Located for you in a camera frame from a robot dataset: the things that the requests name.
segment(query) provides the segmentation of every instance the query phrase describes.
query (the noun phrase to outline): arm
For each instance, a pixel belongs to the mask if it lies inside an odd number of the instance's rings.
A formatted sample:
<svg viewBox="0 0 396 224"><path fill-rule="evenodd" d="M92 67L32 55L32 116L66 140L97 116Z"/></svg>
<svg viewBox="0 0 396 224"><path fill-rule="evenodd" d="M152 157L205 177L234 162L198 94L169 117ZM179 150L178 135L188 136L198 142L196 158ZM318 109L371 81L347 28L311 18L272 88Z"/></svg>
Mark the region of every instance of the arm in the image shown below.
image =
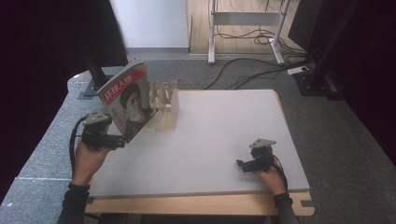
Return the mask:
<svg viewBox="0 0 396 224"><path fill-rule="evenodd" d="M291 208L293 200L286 191L283 180L277 170L271 167L266 172L257 171L256 174L259 175L264 185L274 194L280 222L282 224L298 224L299 221Z"/></svg>
<svg viewBox="0 0 396 224"><path fill-rule="evenodd" d="M64 195L64 202L58 224L83 223L85 205L89 196L90 180L105 161L107 153L111 149L105 148L96 151L78 141L76 150L75 172L69 191Z"/></svg>

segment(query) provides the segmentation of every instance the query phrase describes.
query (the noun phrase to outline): wooden panel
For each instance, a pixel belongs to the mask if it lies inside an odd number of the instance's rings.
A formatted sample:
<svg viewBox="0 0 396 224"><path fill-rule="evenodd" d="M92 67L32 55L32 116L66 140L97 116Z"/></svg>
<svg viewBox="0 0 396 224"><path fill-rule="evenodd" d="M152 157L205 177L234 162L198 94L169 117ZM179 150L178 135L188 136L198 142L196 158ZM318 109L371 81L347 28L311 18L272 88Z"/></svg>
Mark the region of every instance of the wooden panel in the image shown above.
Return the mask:
<svg viewBox="0 0 396 224"><path fill-rule="evenodd" d="M296 216L312 216L315 208L302 206L312 202L309 191L293 192ZM272 216L277 214L271 194L239 194L158 198L95 199L86 206L87 213L129 213L168 215L240 215Z"/></svg>

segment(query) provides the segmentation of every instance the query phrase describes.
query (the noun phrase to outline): white desk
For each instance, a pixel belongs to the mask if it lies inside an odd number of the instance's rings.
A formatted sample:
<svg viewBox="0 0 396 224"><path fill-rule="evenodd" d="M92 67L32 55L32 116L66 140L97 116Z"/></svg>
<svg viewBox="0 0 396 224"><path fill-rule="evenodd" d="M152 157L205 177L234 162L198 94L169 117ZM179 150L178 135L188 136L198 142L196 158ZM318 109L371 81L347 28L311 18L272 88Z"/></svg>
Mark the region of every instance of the white desk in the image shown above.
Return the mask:
<svg viewBox="0 0 396 224"><path fill-rule="evenodd" d="M139 133L125 148L109 153L97 172L91 196L152 197L219 195L266 191L235 160L252 160L258 138L275 140L289 189L309 189L276 93L180 91L174 133ZM111 126L110 133L116 133Z"/></svg>

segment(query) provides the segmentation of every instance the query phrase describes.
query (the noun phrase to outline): metal frame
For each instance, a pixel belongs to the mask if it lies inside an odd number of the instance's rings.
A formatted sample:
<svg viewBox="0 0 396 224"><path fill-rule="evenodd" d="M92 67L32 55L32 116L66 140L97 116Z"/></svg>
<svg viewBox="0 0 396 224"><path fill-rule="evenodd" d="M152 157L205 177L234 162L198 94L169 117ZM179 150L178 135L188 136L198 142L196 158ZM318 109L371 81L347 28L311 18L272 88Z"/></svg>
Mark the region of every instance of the metal frame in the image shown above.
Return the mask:
<svg viewBox="0 0 396 224"><path fill-rule="evenodd" d="M277 46L290 0L285 0L280 12L216 12L216 0L212 0L210 12L211 30L209 38L208 62L215 63L215 25L265 25L276 26L274 38L270 38L271 48L279 64L285 63Z"/></svg>

